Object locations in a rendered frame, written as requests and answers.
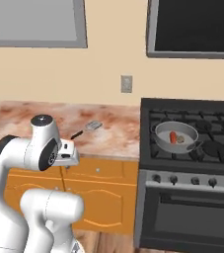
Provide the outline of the black gas hob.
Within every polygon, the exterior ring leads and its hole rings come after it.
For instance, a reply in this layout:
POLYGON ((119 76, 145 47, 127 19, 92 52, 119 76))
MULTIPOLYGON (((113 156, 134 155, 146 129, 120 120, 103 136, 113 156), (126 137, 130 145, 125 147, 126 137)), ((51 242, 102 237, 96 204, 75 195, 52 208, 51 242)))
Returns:
POLYGON ((139 167, 147 170, 224 175, 224 101, 143 98, 140 109, 139 167), (188 154, 162 150, 155 126, 186 123, 199 133, 199 148, 188 154))

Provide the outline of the grey metal pot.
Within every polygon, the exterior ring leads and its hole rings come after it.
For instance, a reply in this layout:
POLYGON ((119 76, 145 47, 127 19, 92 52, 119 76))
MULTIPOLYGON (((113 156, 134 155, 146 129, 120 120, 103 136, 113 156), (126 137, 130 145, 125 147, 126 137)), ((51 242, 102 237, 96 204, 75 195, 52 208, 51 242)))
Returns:
POLYGON ((186 154, 193 150, 197 150, 203 142, 199 140, 197 130, 190 125, 181 122, 163 122, 155 126, 154 140, 156 144, 163 150, 175 153, 186 154), (171 143, 170 133, 174 132, 176 136, 182 136, 184 141, 171 143))

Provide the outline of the orange cupboard door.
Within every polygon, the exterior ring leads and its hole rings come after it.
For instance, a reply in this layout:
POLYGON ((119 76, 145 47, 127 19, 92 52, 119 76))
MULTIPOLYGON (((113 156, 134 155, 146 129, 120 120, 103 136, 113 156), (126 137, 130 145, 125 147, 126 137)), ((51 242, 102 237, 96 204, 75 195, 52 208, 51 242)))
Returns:
POLYGON ((82 218, 76 229, 132 234, 134 227, 136 186, 66 180, 67 192, 84 200, 82 218))

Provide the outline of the grey microwave oven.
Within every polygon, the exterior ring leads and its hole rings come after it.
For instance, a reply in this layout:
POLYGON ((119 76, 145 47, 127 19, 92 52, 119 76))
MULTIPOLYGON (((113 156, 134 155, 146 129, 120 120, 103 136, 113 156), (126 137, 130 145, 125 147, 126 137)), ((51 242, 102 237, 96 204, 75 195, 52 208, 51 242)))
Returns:
POLYGON ((146 55, 224 59, 224 0, 148 0, 146 55))

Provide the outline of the black oven door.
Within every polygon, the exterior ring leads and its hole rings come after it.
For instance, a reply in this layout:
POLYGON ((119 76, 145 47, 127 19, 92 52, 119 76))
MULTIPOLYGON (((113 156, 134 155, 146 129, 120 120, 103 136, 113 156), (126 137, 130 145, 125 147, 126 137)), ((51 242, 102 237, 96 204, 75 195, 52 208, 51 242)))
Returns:
POLYGON ((224 194, 147 187, 137 198, 137 248, 224 253, 224 194))

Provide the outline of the grey wall socket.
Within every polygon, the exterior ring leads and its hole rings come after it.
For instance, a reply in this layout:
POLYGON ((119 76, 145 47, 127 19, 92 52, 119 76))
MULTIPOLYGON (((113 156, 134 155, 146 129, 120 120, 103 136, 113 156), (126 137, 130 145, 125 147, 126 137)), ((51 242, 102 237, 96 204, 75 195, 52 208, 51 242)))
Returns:
POLYGON ((120 81, 121 81, 121 92, 131 93, 132 92, 132 77, 122 75, 120 77, 120 81))

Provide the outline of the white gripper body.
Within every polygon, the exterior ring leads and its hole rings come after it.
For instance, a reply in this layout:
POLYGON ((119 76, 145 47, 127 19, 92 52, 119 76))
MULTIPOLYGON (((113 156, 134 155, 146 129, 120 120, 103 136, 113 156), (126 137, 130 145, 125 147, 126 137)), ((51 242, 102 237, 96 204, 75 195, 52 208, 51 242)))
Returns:
POLYGON ((59 152, 55 159, 55 166, 77 166, 80 162, 79 153, 74 150, 72 154, 66 152, 59 152))

